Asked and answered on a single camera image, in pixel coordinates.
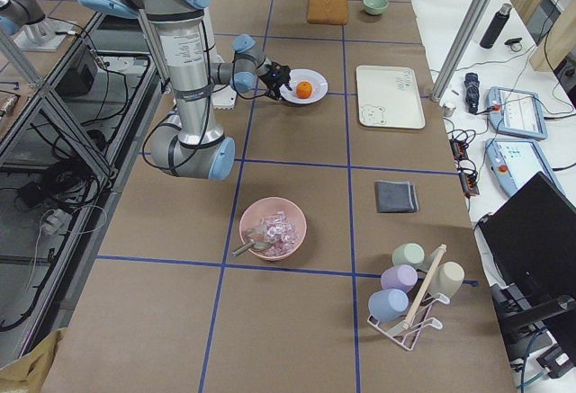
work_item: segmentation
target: black bottle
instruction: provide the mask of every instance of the black bottle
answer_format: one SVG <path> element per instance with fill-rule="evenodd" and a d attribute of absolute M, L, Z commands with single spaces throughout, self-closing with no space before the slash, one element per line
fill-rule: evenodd
<path fill-rule="evenodd" d="M 491 49 L 494 45 L 494 42 L 498 39 L 502 29 L 504 29 L 504 24 L 510 18 L 510 11 L 512 10 L 511 4 L 504 4 L 500 10 L 494 14 L 494 18 L 488 26 L 486 33 L 482 36 L 482 40 L 480 41 L 480 46 L 484 49 Z"/>

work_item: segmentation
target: gray cloth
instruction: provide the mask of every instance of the gray cloth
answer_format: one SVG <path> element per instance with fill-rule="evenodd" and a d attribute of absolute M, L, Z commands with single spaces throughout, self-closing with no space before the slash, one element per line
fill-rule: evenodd
<path fill-rule="evenodd" d="M 414 213 L 419 210 L 416 188 L 410 182 L 377 181 L 375 189 L 379 213 Z"/>

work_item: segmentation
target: blue-bordered device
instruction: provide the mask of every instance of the blue-bordered device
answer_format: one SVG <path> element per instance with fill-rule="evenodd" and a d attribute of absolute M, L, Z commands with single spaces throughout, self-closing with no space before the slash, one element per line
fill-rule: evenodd
<path fill-rule="evenodd" d="M 546 139 L 540 98 L 534 92 L 493 86 L 488 92 L 490 123 L 499 134 Z"/>
<path fill-rule="evenodd" d="M 502 191 L 509 197 L 539 171 L 562 190 L 544 152 L 533 139 L 493 138 L 486 142 L 486 156 Z"/>

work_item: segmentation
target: bowl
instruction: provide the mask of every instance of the bowl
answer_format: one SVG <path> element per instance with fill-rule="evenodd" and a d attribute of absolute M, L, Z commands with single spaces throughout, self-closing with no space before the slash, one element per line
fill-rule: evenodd
<path fill-rule="evenodd" d="M 364 0 L 364 10 L 370 15 L 380 15 L 386 11 L 388 0 Z"/>
<path fill-rule="evenodd" d="M 290 220 L 296 228 L 296 242 L 292 251 L 278 256 L 266 256 L 257 251 L 249 250 L 252 254 L 267 261 L 278 261 L 292 255 L 300 247 L 306 236 L 306 218 L 302 210 L 290 200 L 279 197 L 268 197 L 258 200 L 251 204 L 240 218 L 239 232 L 242 243 L 246 243 L 244 238 L 245 232 L 260 225 L 260 221 L 268 216 L 275 215 L 278 211 L 283 211 L 286 219 Z"/>

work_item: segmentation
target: scoop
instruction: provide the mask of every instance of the scoop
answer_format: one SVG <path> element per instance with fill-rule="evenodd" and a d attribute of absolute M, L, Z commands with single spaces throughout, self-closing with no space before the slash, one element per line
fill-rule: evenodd
<path fill-rule="evenodd" d="M 246 233 L 246 239 L 248 240 L 244 245 L 237 247 L 232 251 L 232 256 L 238 256 L 244 254 L 248 249 L 252 249 L 253 251 L 261 252 L 265 251 L 266 249 L 270 249 L 272 247 L 271 243 L 263 242 L 260 240 L 255 240 L 255 236 L 260 235 L 262 233 L 258 233 L 255 229 L 251 228 Z"/>

